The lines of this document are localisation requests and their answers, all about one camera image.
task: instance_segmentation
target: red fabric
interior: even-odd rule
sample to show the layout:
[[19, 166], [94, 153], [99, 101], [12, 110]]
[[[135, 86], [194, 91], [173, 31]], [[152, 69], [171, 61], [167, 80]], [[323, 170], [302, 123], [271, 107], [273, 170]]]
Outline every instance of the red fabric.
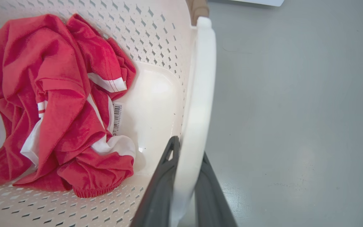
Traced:
[[[88, 72], [103, 79], [122, 77], [127, 88], [135, 77], [134, 66], [117, 44], [102, 39], [78, 15], [67, 25], [57, 16], [44, 15], [10, 20], [0, 29], [0, 112], [12, 129], [0, 150], [0, 184], [30, 167], [20, 150], [39, 120], [37, 103], [47, 100], [39, 167], [15, 186], [47, 191], [74, 187], [78, 196], [91, 197], [133, 174], [131, 156], [100, 156], [90, 148], [109, 133], [86, 102], [91, 93]], [[92, 83], [92, 88], [104, 97], [100, 87]], [[124, 93], [108, 95], [117, 98]], [[105, 101], [96, 102], [99, 109], [107, 109], [108, 98]]]

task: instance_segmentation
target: barcode label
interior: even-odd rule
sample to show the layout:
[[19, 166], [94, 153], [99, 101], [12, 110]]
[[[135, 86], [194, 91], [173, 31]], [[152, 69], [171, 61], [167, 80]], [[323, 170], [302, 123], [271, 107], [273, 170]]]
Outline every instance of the barcode label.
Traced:
[[114, 130], [113, 135], [118, 136], [120, 134], [121, 126], [121, 111], [123, 110], [122, 102], [113, 102], [114, 106]]

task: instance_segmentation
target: laundry basket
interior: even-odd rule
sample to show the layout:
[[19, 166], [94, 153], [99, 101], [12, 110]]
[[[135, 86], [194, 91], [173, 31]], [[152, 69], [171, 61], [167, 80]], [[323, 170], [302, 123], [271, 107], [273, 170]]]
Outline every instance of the laundry basket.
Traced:
[[134, 61], [137, 75], [121, 105], [118, 135], [138, 149], [134, 175], [114, 191], [78, 198], [0, 186], [1, 226], [128, 226], [172, 136], [180, 138], [172, 213], [186, 209], [199, 175], [208, 132], [216, 42], [205, 0], [0, 0], [7, 20], [78, 13], [105, 38], [113, 37]]

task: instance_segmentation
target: perforated basket wall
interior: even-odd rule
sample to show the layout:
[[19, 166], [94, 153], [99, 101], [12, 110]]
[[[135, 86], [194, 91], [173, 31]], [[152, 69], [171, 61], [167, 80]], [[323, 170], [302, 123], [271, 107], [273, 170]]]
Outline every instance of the perforated basket wall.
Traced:
[[[0, 28], [9, 19], [46, 13], [64, 21], [78, 13], [134, 61], [169, 70], [182, 87], [184, 108], [193, 34], [185, 0], [0, 0]], [[182, 125], [182, 114], [177, 122]], [[7, 184], [0, 187], [0, 226], [128, 226], [147, 183], [123, 184], [93, 199]]]

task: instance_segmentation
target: floor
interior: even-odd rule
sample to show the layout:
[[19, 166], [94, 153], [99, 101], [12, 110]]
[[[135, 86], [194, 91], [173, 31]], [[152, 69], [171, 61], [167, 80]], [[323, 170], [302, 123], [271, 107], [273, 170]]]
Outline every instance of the floor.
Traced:
[[239, 226], [363, 226], [363, 1], [209, 2], [206, 152]]

